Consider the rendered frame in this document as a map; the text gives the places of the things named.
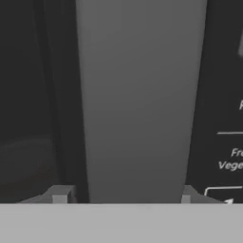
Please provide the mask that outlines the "black microwave door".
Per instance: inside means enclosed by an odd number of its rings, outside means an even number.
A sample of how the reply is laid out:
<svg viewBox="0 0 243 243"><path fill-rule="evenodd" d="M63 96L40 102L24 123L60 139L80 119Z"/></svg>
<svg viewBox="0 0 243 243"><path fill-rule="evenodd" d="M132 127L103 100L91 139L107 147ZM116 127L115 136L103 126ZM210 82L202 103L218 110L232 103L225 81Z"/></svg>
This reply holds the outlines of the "black microwave door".
<svg viewBox="0 0 243 243"><path fill-rule="evenodd" d="M89 200L75 0L0 0L0 203Z"/></svg>

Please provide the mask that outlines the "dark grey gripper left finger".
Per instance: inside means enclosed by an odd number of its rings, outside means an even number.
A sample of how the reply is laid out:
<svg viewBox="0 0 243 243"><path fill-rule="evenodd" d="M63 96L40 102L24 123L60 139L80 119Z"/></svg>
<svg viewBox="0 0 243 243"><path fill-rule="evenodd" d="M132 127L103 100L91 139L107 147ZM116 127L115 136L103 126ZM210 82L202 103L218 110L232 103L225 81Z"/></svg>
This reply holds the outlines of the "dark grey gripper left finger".
<svg viewBox="0 0 243 243"><path fill-rule="evenodd" d="M76 189L73 185L53 185L42 195L23 200L23 203L43 204L68 204L76 202Z"/></svg>

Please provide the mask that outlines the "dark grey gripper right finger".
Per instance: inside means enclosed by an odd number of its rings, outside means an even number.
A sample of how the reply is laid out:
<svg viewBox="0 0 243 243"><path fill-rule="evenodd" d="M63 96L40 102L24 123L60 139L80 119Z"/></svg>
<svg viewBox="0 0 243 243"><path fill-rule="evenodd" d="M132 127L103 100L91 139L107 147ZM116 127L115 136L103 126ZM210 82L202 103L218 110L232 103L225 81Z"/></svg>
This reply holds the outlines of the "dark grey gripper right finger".
<svg viewBox="0 0 243 243"><path fill-rule="evenodd" d="M191 185L185 185L181 198L182 203L193 204L222 204L222 201L218 201L214 198L210 198L199 194Z"/></svg>

